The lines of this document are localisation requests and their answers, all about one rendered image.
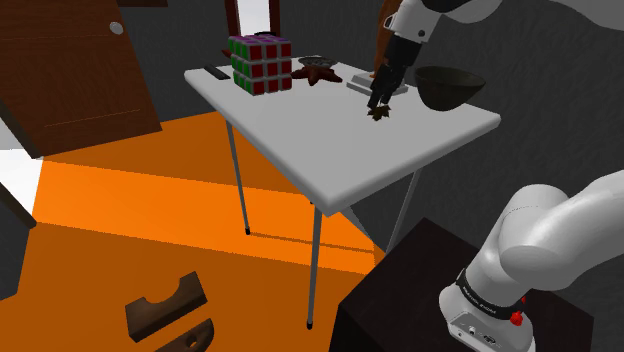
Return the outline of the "orange brown figure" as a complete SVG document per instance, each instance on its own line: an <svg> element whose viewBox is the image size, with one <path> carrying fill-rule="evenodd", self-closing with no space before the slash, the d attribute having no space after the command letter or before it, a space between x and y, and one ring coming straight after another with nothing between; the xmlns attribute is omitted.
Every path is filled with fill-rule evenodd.
<svg viewBox="0 0 624 352"><path fill-rule="evenodd" d="M376 52L373 64L374 71L370 74L371 78L376 77L378 69L384 60L384 54L388 41L393 35L392 31L384 27L384 23L389 16L394 14L399 9L401 2L402 0L384 0L379 11L377 21Z"/></svg>

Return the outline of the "flat white grey box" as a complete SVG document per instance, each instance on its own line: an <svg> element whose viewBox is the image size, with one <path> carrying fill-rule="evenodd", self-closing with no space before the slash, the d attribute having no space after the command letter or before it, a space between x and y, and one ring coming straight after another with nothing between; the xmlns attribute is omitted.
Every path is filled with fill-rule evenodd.
<svg viewBox="0 0 624 352"><path fill-rule="evenodd" d="M373 80L374 78L372 77L370 72L364 72L353 75L352 78L346 83L346 86L357 92L370 96L372 94L370 86ZM402 81L401 85L393 93L393 96L404 94L407 91L408 86L405 84L405 81Z"/></svg>

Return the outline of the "dark round bowl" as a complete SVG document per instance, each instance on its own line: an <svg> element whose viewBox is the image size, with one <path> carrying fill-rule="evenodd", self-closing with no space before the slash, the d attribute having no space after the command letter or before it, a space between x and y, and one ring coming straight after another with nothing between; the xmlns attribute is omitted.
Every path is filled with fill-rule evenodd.
<svg viewBox="0 0 624 352"><path fill-rule="evenodd" d="M442 112L466 103L486 85L482 77L452 67L423 66L414 76L424 105Z"/></svg>

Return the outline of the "grey shallow dish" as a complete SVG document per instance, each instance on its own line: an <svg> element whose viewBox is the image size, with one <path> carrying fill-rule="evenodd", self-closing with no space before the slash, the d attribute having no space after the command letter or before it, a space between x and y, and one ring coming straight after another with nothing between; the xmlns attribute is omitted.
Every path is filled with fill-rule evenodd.
<svg viewBox="0 0 624 352"><path fill-rule="evenodd" d="M320 68L331 68L334 66L337 61L333 59L329 59L322 56L308 56L301 57L298 59L298 62L303 66L311 66L311 67L320 67Z"/></svg>

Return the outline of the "brown starfish figure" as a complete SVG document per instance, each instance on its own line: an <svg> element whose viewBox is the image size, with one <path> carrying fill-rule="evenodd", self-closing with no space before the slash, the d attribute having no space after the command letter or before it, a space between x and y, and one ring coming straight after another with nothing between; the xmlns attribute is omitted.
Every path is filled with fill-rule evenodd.
<svg viewBox="0 0 624 352"><path fill-rule="evenodd" d="M301 69L291 73L293 79L307 79L310 86L316 85L320 80L333 83L341 83L343 81L334 70L330 67L321 66L304 66Z"/></svg>

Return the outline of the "white folding table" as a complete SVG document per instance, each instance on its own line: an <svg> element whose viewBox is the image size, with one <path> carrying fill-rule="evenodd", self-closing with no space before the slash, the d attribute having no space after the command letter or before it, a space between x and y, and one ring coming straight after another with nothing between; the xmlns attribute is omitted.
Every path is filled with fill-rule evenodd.
<svg viewBox="0 0 624 352"><path fill-rule="evenodd" d="M410 179L394 228L405 219L422 169L495 129L501 117L469 104L448 112L426 107L415 88L391 100L389 117L367 114L368 98L344 82L315 86L296 80L291 89L252 96L203 68L185 71L186 82L314 206L307 323L314 315L323 217L349 213L353 204Z"/></svg>

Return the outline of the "colourful puzzle cube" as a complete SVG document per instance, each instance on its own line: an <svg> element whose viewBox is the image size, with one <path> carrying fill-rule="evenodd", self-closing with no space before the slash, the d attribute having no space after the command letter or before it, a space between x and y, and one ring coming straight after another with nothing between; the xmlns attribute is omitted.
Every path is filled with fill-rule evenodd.
<svg viewBox="0 0 624 352"><path fill-rule="evenodd" d="M292 88L292 43L270 34L229 36L233 81L252 96Z"/></svg>

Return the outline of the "brown framed window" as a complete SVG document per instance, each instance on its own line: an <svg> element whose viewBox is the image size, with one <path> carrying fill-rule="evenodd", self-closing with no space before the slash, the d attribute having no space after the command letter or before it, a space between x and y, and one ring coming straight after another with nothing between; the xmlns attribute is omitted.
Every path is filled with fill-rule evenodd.
<svg viewBox="0 0 624 352"><path fill-rule="evenodd" d="M280 0L224 0L224 6L230 35L280 35Z"/></svg>

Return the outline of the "dark robot stand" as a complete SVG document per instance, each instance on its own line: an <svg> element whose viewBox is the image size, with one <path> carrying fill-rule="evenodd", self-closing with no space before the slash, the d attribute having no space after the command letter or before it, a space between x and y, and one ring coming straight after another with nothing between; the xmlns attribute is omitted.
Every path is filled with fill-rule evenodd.
<svg viewBox="0 0 624 352"><path fill-rule="evenodd" d="M340 302L328 352L475 352L438 303L478 250L422 219ZM594 318L551 292L526 295L536 352L591 352Z"/></svg>

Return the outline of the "brown wooden door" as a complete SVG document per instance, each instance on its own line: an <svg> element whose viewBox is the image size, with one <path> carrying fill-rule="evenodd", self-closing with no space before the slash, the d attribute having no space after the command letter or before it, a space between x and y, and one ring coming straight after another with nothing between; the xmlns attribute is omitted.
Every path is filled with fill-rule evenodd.
<svg viewBox="0 0 624 352"><path fill-rule="evenodd" d="M0 119L31 158L160 131L117 0L0 0Z"/></svg>

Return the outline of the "brown wooden piece with hole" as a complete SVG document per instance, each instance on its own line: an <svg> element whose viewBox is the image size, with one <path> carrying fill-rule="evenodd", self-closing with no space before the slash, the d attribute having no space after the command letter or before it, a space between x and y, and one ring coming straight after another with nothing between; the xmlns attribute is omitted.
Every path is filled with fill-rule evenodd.
<svg viewBox="0 0 624 352"><path fill-rule="evenodd" d="M205 352L214 338L214 324L208 318L155 352Z"/></svg>

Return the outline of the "brown notched wooden block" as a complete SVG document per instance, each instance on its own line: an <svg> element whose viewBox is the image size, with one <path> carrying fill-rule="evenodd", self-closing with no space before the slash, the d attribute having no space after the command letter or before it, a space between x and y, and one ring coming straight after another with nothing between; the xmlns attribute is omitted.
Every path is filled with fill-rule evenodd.
<svg viewBox="0 0 624 352"><path fill-rule="evenodd" d="M207 302L198 274L179 279L176 291L167 299L152 303L141 297L125 306L128 335L139 342Z"/></svg>

